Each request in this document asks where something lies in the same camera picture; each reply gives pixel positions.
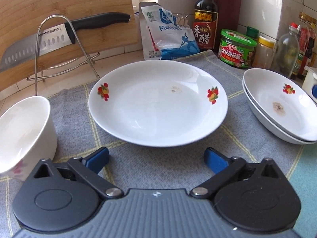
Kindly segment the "white fruit plate back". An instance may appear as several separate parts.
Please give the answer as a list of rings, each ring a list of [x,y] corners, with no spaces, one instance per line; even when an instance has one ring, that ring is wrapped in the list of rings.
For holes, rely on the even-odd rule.
[[[91,89],[89,111],[116,138],[149,147],[199,141],[224,121],[228,98],[219,81],[190,64],[140,61],[103,76]]]

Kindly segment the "white bowl purple flowers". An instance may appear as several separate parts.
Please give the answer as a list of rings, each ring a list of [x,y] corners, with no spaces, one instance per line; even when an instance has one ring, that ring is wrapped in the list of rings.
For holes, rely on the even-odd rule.
[[[47,98],[25,98],[1,116],[1,175],[25,181],[38,161],[54,158],[56,149],[57,133]]]

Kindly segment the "green lid sauce jar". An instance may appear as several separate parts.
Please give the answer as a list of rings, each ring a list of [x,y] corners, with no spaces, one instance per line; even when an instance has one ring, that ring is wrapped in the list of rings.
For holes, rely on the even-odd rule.
[[[226,64],[246,69],[251,65],[251,59],[257,42],[246,35],[229,29],[221,30],[218,58]]]

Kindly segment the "red label sauce bottle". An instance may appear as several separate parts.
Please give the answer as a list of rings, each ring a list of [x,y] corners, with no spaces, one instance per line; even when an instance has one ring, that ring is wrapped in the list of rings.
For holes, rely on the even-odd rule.
[[[299,77],[300,79],[304,78],[303,72],[307,62],[307,49],[311,48],[314,45],[315,39],[312,17],[305,14],[304,12],[300,12],[298,18],[299,25],[297,29],[299,33],[297,37],[299,42],[299,54],[291,75],[291,78],[294,80],[297,77]]]

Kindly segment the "dark red knife block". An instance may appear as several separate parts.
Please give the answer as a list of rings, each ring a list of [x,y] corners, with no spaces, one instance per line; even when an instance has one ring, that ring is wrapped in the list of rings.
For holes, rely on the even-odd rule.
[[[218,6],[218,24],[214,49],[219,47],[222,29],[238,29],[241,0],[215,0],[215,3]]]

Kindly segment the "blue white salt bag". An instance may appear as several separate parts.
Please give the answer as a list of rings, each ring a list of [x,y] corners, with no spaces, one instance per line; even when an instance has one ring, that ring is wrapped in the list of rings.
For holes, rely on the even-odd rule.
[[[155,2],[139,3],[145,60],[173,60],[200,52],[187,19],[177,18]]]

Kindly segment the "clear glass oil bottle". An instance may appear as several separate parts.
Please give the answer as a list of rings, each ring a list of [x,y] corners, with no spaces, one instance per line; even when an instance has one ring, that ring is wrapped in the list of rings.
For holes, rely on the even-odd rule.
[[[288,33],[277,41],[270,69],[290,78],[299,54],[298,25],[290,23]]]

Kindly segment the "white plastic container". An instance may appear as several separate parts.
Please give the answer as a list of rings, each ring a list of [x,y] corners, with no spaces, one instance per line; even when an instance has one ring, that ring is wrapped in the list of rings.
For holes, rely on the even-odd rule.
[[[307,70],[306,77],[304,79],[302,89],[311,97],[311,99],[317,103],[317,97],[312,96],[312,87],[314,85],[317,85],[317,71],[316,68],[313,67],[305,67],[305,70]]]

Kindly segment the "grey teal checked towel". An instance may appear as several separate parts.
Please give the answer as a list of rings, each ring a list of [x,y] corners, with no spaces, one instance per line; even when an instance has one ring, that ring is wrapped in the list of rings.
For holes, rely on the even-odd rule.
[[[243,70],[221,62],[210,52],[184,58],[183,62],[214,76],[226,91],[226,119],[211,135],[189,145],[169,148],[119,140],[101,129],[90,115],[88,97],[93,83],[87,83],[49,97],[58,136],[55,162],[86,156],[105,146],[111,160],[102,176],[119,187],[191,189],[211,175],[203,162],[207,147],[251,162],[270,157],[300,197],[302,208],[296,231],[303,237],[316,237],[316,145],[283,141],[257,120],[243,91]]]

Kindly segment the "stained white fruit plate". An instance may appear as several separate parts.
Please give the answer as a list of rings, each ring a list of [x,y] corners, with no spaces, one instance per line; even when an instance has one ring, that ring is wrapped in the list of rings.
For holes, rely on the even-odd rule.
[[[251,100],[274,124],[297,139],[316,141],[316,103],[300,86],[260,68],[245,71],[243,83]]]

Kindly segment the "santoku kitchen knife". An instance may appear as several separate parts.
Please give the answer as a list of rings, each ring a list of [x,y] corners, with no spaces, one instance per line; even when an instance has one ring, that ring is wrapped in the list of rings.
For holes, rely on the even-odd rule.
[[[75,31],[98,29],[116,23],[128,23],[131,16],[121,12],[107,12],[72,20]],[[10,45],[1,58],[1,72],[35,58],[36,34],[18,40]],[[39,34],[38,55],[44,55],[62,47],[75,44],[75,35],[70,23],[63,23],[43,30]]]

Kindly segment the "yellow lid spice jar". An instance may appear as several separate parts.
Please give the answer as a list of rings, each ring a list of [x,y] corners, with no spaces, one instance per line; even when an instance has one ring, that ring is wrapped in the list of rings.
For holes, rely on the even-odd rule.
[[[275,42],[263,36],[259,36],[255,49],[253,68],[269,69],[272,62]]]

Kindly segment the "dark vinegar bottle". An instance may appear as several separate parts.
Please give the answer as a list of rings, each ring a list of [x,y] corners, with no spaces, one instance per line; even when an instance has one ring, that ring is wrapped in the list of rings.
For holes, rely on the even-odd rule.
[[[198,0],[195,4],[193,34],[201,51],[214,49],[218,14],[215,0]]]

